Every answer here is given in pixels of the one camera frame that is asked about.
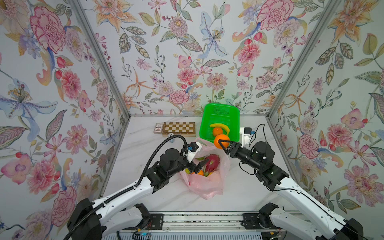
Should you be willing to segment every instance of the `yellow banana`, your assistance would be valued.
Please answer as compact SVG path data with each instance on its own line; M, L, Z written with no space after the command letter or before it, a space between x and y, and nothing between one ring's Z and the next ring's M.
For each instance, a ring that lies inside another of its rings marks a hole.
M225 124L222 124L222 123L212 123L209 126L210 127L221 127L222 129L224 129L227 132L227 136L229 134L229 127L227 125L225 125Z

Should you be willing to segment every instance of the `green plastic basket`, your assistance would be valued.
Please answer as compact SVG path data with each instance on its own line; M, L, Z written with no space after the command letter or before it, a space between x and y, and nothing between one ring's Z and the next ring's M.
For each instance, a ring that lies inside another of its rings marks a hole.
M200 138L214 142L212 123L222 123L229 127L229 139L238 142L240 138L240 111L237 107L225 104L209 103L204 108L200 126Z

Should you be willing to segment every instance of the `floral wallpaper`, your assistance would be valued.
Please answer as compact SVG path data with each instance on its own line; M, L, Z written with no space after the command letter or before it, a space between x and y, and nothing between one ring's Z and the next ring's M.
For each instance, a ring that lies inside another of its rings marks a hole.
M380 0L342 1L271 118L302 187L377 240L384 238L383 10Z
M63 239L126 116L66 0L0 0L0 79L0 239Z
M325 0L81 1L133 114L266 113Z

